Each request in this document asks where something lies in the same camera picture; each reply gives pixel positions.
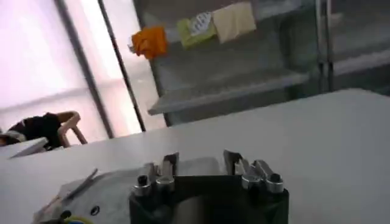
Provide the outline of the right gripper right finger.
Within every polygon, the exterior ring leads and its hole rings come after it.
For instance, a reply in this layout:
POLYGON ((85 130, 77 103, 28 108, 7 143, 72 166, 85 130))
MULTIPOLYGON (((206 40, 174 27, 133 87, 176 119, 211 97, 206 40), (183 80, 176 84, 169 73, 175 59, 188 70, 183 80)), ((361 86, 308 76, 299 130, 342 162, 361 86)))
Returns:
POLYGON ((224 162, 228 175, 241 176, 241 185, 245 190, 257 187, 271 194, 281 194, 284 191, 282 176, 262 159, 250 163, 240 153, 224 150, 224 162))

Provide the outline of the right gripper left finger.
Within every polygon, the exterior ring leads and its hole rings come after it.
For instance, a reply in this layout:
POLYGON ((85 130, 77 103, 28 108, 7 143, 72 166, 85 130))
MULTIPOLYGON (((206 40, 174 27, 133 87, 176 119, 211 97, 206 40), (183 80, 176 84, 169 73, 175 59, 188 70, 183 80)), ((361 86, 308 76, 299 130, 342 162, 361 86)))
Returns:
POLYGON ((160 164, 146 163, 136 178, 132 193, 137 197, 148 197, 153 192, 171 193, 175 189, 175 176, 179 154, 165 155, 160 164))

